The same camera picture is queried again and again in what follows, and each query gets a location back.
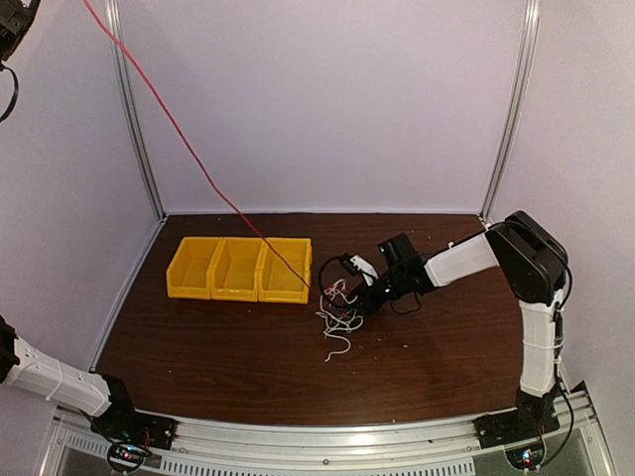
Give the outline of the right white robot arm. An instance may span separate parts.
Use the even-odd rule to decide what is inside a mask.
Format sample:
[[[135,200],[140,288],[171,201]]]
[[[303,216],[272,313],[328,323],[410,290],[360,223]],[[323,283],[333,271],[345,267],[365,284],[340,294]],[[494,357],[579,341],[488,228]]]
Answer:
[[[518,300],[523,330],[522,372],[508,426],[522,438],[546,427],[564,345],[563,310],[572,290],[564,247],[519,210],[430,257],[417,252],[406,234],[378,248],[387,264],[383,273],[358,255],[335,259],[349,275],[361,277],[348,307],[364,315],[406,295],[418,298],[491,268],[502,271]]]

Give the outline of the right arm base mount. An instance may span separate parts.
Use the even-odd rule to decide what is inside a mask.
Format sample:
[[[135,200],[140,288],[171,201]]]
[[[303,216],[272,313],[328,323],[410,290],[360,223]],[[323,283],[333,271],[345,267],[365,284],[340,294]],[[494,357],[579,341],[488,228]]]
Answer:
[[[556,389],[541,397],[518,389],[513,410],[483,415],[473,421],[480,447],[511,444],[558,430],[561,426],[555,413],[556,396]]]

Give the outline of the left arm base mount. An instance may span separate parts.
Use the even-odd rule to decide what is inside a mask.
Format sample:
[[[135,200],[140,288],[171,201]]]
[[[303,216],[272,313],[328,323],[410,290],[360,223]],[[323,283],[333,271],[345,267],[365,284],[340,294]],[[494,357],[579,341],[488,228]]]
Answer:
[[[125,384],[118,378],[103,375],[108,388],[108,407],[91,418],[92,429],[104,437],[133,443],[143,448],[170,450],[177,422],[136,410]]]

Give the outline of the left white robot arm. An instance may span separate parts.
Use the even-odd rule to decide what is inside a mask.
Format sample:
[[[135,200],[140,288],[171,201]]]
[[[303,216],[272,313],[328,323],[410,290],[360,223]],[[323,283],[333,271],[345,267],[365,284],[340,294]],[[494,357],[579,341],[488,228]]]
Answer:
[[[13,92],[1,114],[1,123],[12,114],[20,85],[5,61],[15,52],[33,25],[41,1],[1,1],[1,73],[8,71]],[[118,378],[81,371],[40,352],[20,337],[1,315],[1,385],[17,387],[79,410],[94,427],[106,425],[122,440],[142,432],[125,384]]]

